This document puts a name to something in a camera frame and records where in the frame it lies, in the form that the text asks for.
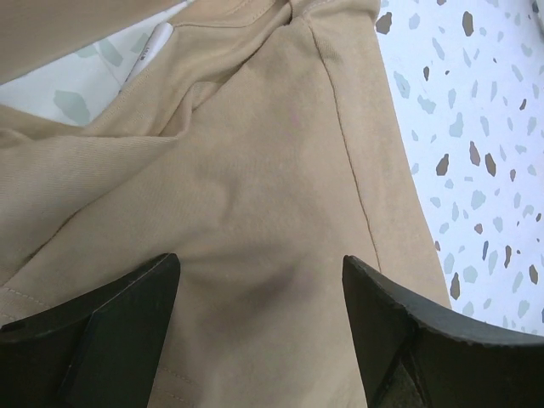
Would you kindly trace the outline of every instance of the gray speckle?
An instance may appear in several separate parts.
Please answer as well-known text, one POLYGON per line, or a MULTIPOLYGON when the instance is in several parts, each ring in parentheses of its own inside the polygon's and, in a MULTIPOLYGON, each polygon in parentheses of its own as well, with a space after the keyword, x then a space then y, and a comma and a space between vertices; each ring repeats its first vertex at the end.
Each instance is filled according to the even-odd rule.
POLYGON ((408 99, 410 98, 410 84, 406 81, 406 78, 399 74, 397 71, 393 73, 394 81, 397 83, 397 88, 399 89, 400 95, 408 99))
POLYGON ((487 257, 487 250, 490 247, 490 242, 486 241, 484 242, 484 249, 482 250, 482 260, 485 261, 485 257, 487 257))
POLYGON ((495 177, 496 164, 495 164, 495 161, 493 160, 493 156, 491 155, 491 153, 488 153, 487 155, 485 155, 485 167, 487 168, 487 173, 495 177))
POLYGON ((412 15, 409 19, 408 19, 408 26, 410 27, 411 30, 415 30, 418 26, 419 26, 419 22, 420 22, 420 18, 419 18, 419 14, 418 13, 415 13, 414 15, 412 15))
POLYGON ((530 303, 527 302, 526 300, 522 300, 521 302, 519 302, 518 317, 520 319, 525 316, 525 314, 529 310, 529 307, 530 307, 530 303))
POLYGON ((491 83, 491 101, 496 97, 497 87, 496 87, 496 81, 493 81, 491 83))
POLYGON ((529 267, 529 277, 532 283, 535 285, 538 283, 538 270, 536 270, 535 265, 529 267))
POLYGON ((536 128, 536 118, 531 116, 527 122, 527 136, 529 136, 536 128))
POLYGON ((462 113, 458 112, 456 121, 450 125, 450 136, 452 138, 460 138, 462 136, 462 130, 464 122, 462 121, 462 113))
POLYGON ((510 264, 510 258, 512 257, 512 247, 509 245, 506 245, 504 248, 505 252, 505 259, 504 259, 504 267, 508 268, 508 265, 510 264))
POLYGON ((527 47, 525 44, 521 44, 521 50, 524 52, 526 57, 530 57, 533 54, 533 48, 527 47))
POLYGON ((440 199, 438 197, 431 197, 431 202, 437 208, 440 208, 440 206, 442 205, 442 203, 440 202, 440 199))
POLYGON ((459 284, 459 274, 456 272, 455 275, 453 275, 453 279, 451 280, 450 285, 450 296, 457 300, 459 296, 461 295, 461 286, 459 284))
POLYGON ((482 193, 480 190, 473 191, 473 198, 470 201, 470 207, 472 207, 473 210, 477 210, 478 208, 482 207, 484 203, 485 194, 482 193))
POLYGON ((391 30, 391 25, 393 24, 393 15, 390 12, 387 12, 376 22, 376 31, 380 34, 388 34, 391 30))
POLYGON ((497 251, 490 253, 490 257, 487 260, 487 269, 490 271, 490 275, 493 275, 496 267, 496 261, 499 259, 497 251))
POLYGON ((473 62, 470 60, 470 57, 468 56, 467 50, 465 48, 462 49, 462 57, 465 59, 465 64, 467 64, 467 67, 470 68, 473 62))
POLYGON ((472 302, 467 302, 467 304, 465 304, 465 307, 462 308, 462 313, 465 315, 465 316, 468 316, 468 317, 471 317, 472 315, 474 315, 474 305, 472 302))
POLYGON ((459 218, 459 206, 456 202, 453 203, 453 207, 451 208, 451 219, 453 221, 457 221, 459 218))
POLYGON ((473 141, 470 142, 470 149, 468 149, 468 152, 470 153, 470 162, 474 166, 479 166, 480 164, 479 152, 478 152, 478 148, 476 147, 473 141))
POLYGON ((432 115, 434 109, 436 108, 436 104, 432 100, 424 99, 421 95, 417 97, 417 103, 419 103, 422 109, 426 111, 429 115, 432 115))
POLYGON ((515 292, 518 291, 519 286, 521 285, 521 281, 523 279, 524 279, 524 274, 522 274, 521 272, 518 272, 518 274, 516 275, 516 277, 513 280, 512 293, 515 293, 515 292))
POLYGON ((487 120, 487 117, 480 116, 479 117, 479 122, 482 125, 482 129, 484 129, 485 136, 489 136, 490 135, 490 122, 487 120))
POLYGON ((497 231, 502 232, 502 218, 501 217, 493 218, 493 225, 495 225, 495 228, 497 231))
POLYGON ((453 109, 453 104, 456 103, 457 92, 455 89, 450 89, 448 92, 448 103, 450 104, 450 109, 453 109))
POLYGON ((455 263, 455 261, 456 259, 451 252, 446 255, 444 259, 444 273, 446 275, 449 275, 451 272, 453 272, 453 264, 455 263))
POLYGON ((476 282, 476 279, 478 278, 478 271, 472 265, 467 266, 462 271, 462 278, 467 283, 474 283, 474 282, 476 282))
POLYGON ((478 81, 474 81, 473 89, 470 91, 471 97, 476 98, 476 95, 478 95, 478 81))
POLYGON ((512 72, 518 78, 518 81, 522 82, 524 80, 524 76, 521 74, 521 71, 519 70, 518 66, 515 64, 512 64, 512 72))
POLYGON ((470 37, 474 32, 473 15, 468 11, 462 15, 462 28, 465 31, 465 36, 470 37))
POLYGON ((442 47, 440 47, 439 42, 436 40, 436 38, 433 37, 433 47, 436 50, 436 54, 439 56, 441 60, 444 60, 445 54, 442 47))
POLYGON ((439 161, 439 164, 436 166, 436 175, 444 176, 448 173, 448 166, 450 165, 450 155, 445 154, 439 161))

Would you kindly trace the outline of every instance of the brown speckle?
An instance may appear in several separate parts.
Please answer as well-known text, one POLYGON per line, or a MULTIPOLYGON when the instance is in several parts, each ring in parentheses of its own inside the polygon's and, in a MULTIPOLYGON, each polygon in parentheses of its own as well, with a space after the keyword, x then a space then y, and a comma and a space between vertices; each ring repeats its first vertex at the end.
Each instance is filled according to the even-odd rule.
POLYGON ((485 167, 487 168, 487 173, 491 174, 493 177, 496 175, 496 164, 493 160, 491 153, 485 155, 485 167))
POLYGON ((480 162, 479 153, 474 142, 470 142, 470 149, 468 149, 468 151, 470 153, 470 161, 472 162, 472 164, 474 166, 479 166, 479 162, 480 162))
POLYGON ((448 166, 450 165, 450 155, 447 153, 440 159, 439 164, 436 166, 436 175, 444 176, 448 173, 448 166))
POLYGON ((506 258, 504 259, 504 267, 507 268, 510 264, 510 258, 512 257, 512 248, 509 245, 506 245, 504 251, 506 253, 506 258))
POLYGON ((391 14, 391 12, 387 12, 380 17, 376 22, 376 31, 380 34, 388 34, 389 30, 391 30, 391 25, 393 24, 392 17, 393 14, 391 14))
POLYGON ((536 270, 535 265, 529 267, 529 277, 530 281, 535 285, 538 283, 538 270, 536 270))
POLYGON ((468 11, 462 15, 462 28, 465 31, 465 36, 470 37, 474 32, 473 15, 468 11))
POLYGON ((459 285, 459 274, 457 272, 453 275, 453 279, 451 280, 450 295, 455 300, 461 296, 461 285, 459 285))

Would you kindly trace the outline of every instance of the green speckle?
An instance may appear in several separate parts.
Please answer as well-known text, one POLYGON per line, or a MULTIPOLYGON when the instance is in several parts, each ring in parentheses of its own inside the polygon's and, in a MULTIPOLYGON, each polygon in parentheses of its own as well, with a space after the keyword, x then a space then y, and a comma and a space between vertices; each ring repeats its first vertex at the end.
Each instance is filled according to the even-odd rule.
POLYGON ((528 215, 533 215, 533 213, 535 212, 535 208, 531 205, 527 205, 525 206, 524 208, 524 211, 523 211, 523 216, 524 218, 527 217, 528 215))
POLYGON ((533 48, 527 47, 525 44, 521 44, 521 50, 524 52, 526 57, 530 57, 533 54, 533 48))
POLYGON ((88 45, 87 47, 83 47, 76 51, 76 55, 81 58, 88 58, 97 54, 98 54, 98 51, 94 47, 94 44, 88 45))
POLYGON ((436 38, 433 37, 433 47, 436 50, 436 54, 439 56, 441 60, 444 60, 445 54, 442 47, 440 47, 439 42, 436 40, 436 38))
POLYGON ((478 208, 482 207, 484 203, 485 203, 485 194, 482 193, 480 190, 475 190, 473 192, 473 198, 470 201, 470 207, 472 207, 473 210, 477 210, 478 208))
POLYGON ((524 80, 524 76, 521 74, 521 71, 519 70, 518 66, 515 64, 512 64, 512 72, 518 78, 518 81, 522 82, 524 80))
POLYGON ((513 197, 513 207, 519 208, 519 204, 521 204, 521 194, 516 193, 513 197))
POLYGON ((520 319, 525 316, 525 314, 529 310, 529 307, 530 307, 530 303, 527 302, 526 300, 522 300, 521 302, 519 302, 518 317, 520 319))
POLYGON ((474 305, 472 302, 465 304, 465 307, 462 308, 462 313, 465 316, 471 317, 474 314, 474 305))
POLYGON ((515 292, 518 291, 519 286, 521 285, 521 281, 523 279, 524 279, 524 274, 522 274, 521 272, 518 272, 518 274, 516 275, 516 277, 513 280, 512 293, 515 293, 515 292))
POLYGON ((144 49, 145 43, 147 43, 147 40, 150 36, 143 33, 141 36, 139 36, 139 39, 137 42, 134 43, 133 47, 130 48, 130 50, 135 54, 140 54, 142 50, 144 49))
POLYGON ((478 278, 478 271, 472 265, 467 266, 462 271, 462 277, 465 282, 474 283, 476 281, 476 278, 478 278))
POLYGON ((448 253, 448 255, 444 259, 444 273, 446 275, 449 275, 451 272, 453 272, 453 264, 455 263, 455 258, 452 253, 448 253))
POLYGON ((467 67, 470 68, 473 62, 470 60, 470 57, 468 56, 467 50, 465 48, 462 49, 462 57, 464 58, 467 67))
POLYGON ((419 21, 420 21, 419 14, 415 13, 408 20, 408 26, 410 27, 411 30, 415 30, 419 26, 419 21))
POLYGON ((492 253, 490 253, 490 257, 487 260, 487 269, 489 270, 490 275, 493 275, 493 271, 495 270, 495 267, 496 267, 496 261, 498 259, 499 259, 499 254, 497 253, 497 251, 493 251, 492 253))
POLYGON ((424 111, 426 111, 429 115, 432 115, 434 113, 434 109, 436 108, 436 104, 430 100, 430 99, 424 99, 421 95, 417 97, 417 103, 422 107, 424 111))
POLYGON ((453 207, 451 209, 451 219, 453 221, 457 221, 458 218, 459 218, 459 207, 457 206, 457 203, 454 202, 453 207))
POLYGON ((431 197, 431 202, 435 207, 440 208, 441 202, 438 197, 431 197))
POLYGON ((399 74, 397 71, 393 73, 393 78, 397 84, 397 88, 399 89, 400 96, 402 96, 404 99, 410 98, 410 83, 406 81, 406 78, 404 78, 402 74, 399 74))
POLYGON ((456 103, 457 92, 455 89, 450 89, 448 92, 448 104, 450 104, 450 109, 453 109, 453 105, 456 103))
POLYGON ((536 128, 536 118, 531 116, 527 122, 527 136, 529 136, 536 128))
POLYGON ((493 225, 495 225, 495 228, 497 231, 502 232, 502 218, 501 217, 493 218, 493 225))
POLYGON ((76 124, 80 126, 89 124, 91 113, 88 111, 85 99, 79 93, 56 90, 53 102, 76 124))
POLYGON ((452 138, 460 138, 462 136, 462 130, 464 122, 462 121, 462 113, 458 112, 456 121, 450 125, 450 136, 452 138))
POLYGON ((122 55, 113 46, 110 40, 107 38, 99 41, 99 48, 102 56, 113 66, 121 66, 122 55))
POLYGON ((487 117, 481 116, 481 117, 479 118, 479 122, 480 122, 481 125, 482 125, 482 129, 484 129, 484 134, 485 134, 485 136, 489 136, 489 135, 490 135, 490 123, 489 123, 489 121, 487 120, 487 117))

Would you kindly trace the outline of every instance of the terrazzo pattern floor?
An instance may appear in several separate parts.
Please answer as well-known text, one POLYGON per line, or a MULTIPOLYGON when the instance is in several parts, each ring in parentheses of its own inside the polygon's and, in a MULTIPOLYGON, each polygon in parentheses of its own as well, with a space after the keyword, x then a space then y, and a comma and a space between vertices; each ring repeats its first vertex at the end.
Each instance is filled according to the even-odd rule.
POLYGON ((544 40, 530 0, 382 0, 376 24, 453 308, 544 335, 544 40))

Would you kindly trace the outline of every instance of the beige shirt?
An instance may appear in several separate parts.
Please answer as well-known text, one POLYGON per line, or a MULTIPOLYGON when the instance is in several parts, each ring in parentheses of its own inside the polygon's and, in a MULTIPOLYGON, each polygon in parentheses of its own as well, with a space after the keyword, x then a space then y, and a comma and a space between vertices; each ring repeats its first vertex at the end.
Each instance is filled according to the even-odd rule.
POLYGON ((214 4, 84 129, 0 110, 0 323, 175 252, 149 407, 365 406, 343 256, 448 303, 379 2, 214 4))

